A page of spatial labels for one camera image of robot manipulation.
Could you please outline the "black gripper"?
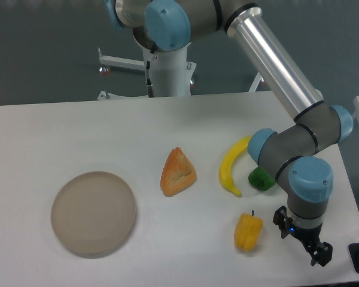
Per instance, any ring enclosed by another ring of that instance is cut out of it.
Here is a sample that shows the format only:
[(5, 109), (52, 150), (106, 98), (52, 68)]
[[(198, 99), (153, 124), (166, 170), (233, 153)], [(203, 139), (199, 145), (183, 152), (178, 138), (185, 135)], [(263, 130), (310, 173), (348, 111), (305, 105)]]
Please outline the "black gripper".
[(287, 208), (281, 206), (273, 216), (273, 223), (281, 231), (281, 238), (289, 234), (299, 240), (306, 252), (311, 256), (311, 266), (319, 264), (326, 266), (332, 259), (333, 247), (327, 242), (320, 241), (322, 225), (314, 228), (301, 228), (293, 224), (293, 219), (287, 215)]

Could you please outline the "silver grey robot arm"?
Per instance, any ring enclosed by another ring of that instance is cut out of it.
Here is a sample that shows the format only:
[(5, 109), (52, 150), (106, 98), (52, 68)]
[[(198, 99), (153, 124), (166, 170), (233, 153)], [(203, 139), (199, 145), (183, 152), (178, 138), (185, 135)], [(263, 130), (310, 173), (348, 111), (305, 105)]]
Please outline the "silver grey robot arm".
[(246, 53), (290, 117), (294, 126), (277, 133), (256, 132), (248, 153), (287, 193), (287, 205), (274, 214), (282, 237), (293, 236), (326, 265), (332, 246), (319, 238), (333, 190), (330, 165), (317, 158), (352, 131), (351, 114), (328, 106), (275, 35), (254, 1), (106, 1), (112, 25), (130, 27), (144, 51), (142, 64), (149, 97), (188, 96), (187, 46), (223, 30)]

